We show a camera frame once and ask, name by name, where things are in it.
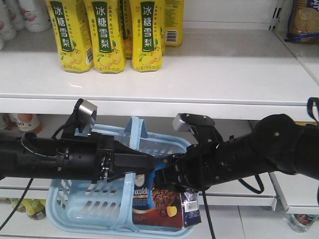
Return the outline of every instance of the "barcode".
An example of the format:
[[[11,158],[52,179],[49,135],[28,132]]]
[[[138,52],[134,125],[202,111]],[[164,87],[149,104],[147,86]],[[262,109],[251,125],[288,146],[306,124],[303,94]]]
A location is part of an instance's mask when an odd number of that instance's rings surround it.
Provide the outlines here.
[[[186,213],[198,210],[197,201],[184,202],[184,206],[185,206],[185,212]]]
[[[89,48],[86,51],[86,58],[88,59],[89,64],[92,62],[93,60],[93,52],[92,52],[92,48]]]
[[[176,30],[167,30],[166,42],[177,43],[177,31]]]

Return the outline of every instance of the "chocolate snack box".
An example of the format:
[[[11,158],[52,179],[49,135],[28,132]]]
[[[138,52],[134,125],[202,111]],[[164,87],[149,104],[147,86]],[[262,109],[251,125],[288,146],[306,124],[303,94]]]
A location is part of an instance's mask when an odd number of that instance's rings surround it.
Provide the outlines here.
[[[165,157],[158,160],[156,169],[164,168]],[[154,173],[136,176],[133,195],[133,223],[170,228],[187,228],[201,222],[197,194],[154,188]]]

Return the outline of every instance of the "light blue basket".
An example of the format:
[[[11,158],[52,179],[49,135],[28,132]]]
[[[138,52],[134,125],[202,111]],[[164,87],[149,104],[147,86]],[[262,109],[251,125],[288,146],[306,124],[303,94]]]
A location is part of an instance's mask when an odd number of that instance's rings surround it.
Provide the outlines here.
[[[126,128],[96,124],[94,132],[113,135],[115,140],[154,156],[185,152],[183,138],[147,132],[145,122],[131,117]],[[113,182],[52,180],[46,203],[51,222],[71,233],[116,235],[153,239],[184,238],[187,229],[134,225],[132,201],[135,173]]]

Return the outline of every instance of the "green label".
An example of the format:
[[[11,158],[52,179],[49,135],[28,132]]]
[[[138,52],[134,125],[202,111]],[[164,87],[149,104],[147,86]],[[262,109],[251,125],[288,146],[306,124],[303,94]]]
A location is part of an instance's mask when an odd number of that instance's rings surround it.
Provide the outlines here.
[[[154,34],[153,34],[153,14],[154,14],[154,2],[143,1],[141,2],[142,11],[142,36],[143,36],[143,51],[154,51]]]
[[[123,39],[127,39],[128,37],[126,36],[126,31],[125,31],[125,20],[124,20],[124,0],[120,0],[120,20],[121,20],[121,27],[122,27],[122,34],[123,34]]]
[[[63,5],[59,1],[51,1],[50,4],[54,13],[56,25],[58,27],[62,50],[73,51],[70,34],[65,20]]]
[[[92,2],[92,5],[95,14],[97,33],[99,36],[100,52],[110,53],[112,52],[112,46],[110,41],[107,3],[94,1]]]

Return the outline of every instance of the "white bottle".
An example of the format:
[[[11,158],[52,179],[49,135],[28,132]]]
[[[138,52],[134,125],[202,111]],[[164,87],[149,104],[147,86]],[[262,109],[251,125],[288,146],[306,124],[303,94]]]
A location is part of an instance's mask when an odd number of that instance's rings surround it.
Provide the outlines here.
[[[0,51],[4,48],[4,40],[2,39],[2,36],[0,34]]]
[[[10,41],[16,37],[16,30],[3,0],[0,0],[0,34],[4,41]]]
[[[5,0],[5,2],[15,29],[17,31],[24,29],[24,19],[21,15],[17,0]]]
[[[44,0],[18,0],[25,28],[31,32],[46,31],[51,27]]]

